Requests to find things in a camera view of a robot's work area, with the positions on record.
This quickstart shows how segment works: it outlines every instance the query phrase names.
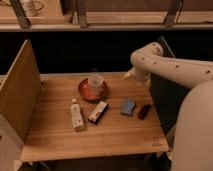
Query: blue eraser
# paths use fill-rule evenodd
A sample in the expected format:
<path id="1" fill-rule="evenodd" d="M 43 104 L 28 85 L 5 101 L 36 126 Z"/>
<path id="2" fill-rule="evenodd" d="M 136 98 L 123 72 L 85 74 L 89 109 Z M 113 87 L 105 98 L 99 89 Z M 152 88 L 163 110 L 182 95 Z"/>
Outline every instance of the blue eraser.
<path id="1" fill-rule="evenodd" d="M 127 116 L 132 116 L 132 111 L 135 108 L 135 101 L 132 99 L 125 99 L 121 106 L 121 113 Z"/>

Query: small box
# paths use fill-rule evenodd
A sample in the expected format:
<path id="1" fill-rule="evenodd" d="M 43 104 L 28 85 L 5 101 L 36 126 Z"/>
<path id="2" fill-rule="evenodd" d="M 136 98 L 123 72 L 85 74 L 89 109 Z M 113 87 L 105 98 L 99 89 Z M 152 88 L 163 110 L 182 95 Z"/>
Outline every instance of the small box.
<path id="1" fill-rule="evenodd" d="M 92 113 L 88 116 L 88 121 L 97 124 L 100 117 L 103 115 L 103 113 L 106 111 L 108 107 L 108 104 L 100 101 L 96 108 L 92 111 Z"/>

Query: floor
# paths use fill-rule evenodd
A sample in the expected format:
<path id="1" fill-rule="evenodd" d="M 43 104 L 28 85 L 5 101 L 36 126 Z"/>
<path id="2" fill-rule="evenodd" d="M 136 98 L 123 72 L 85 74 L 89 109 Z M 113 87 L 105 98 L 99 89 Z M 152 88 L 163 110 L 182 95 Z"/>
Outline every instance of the floor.
<path id="1" fill-rule="evenodd" d="M 88 158 L 46 162 L 52 171 L 168 171 L 164 158 L 151 157 L 143 162 L 145 155 L 119 156 L 107 158 Z M 38 171 L 47 171 L 38 166 Z"/>

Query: white cup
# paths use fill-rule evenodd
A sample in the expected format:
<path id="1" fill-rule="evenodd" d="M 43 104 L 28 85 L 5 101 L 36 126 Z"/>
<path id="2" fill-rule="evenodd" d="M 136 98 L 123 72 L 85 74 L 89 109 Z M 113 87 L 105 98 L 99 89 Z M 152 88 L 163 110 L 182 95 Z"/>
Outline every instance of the white cup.
<path id="1" fill-rule="evenodd" d="M 93 95 L 98 96 L 103 92 L 103 76 L 92 74 L 88 77 L 88 84 Z"/>

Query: white bottle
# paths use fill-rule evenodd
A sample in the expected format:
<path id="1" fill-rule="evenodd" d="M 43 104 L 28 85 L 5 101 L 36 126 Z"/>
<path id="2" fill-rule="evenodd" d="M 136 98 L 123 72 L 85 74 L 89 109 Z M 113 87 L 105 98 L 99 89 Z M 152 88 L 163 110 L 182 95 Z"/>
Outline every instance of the white bottle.
<path id="1" fill-rule="evenodd" d="M 84 120 L 81 114 L 81 108 L 76 99 L 72 99 L 71 105 L 72 126 L 75 131 L 84 130 Z"/>
<path id="2" fill-rule="evenodd" d="M 26 11 L 27 16 L 34 17 L 37 16 L 37 11 L 33 0 L 23 0 L 24 9 Z"/>

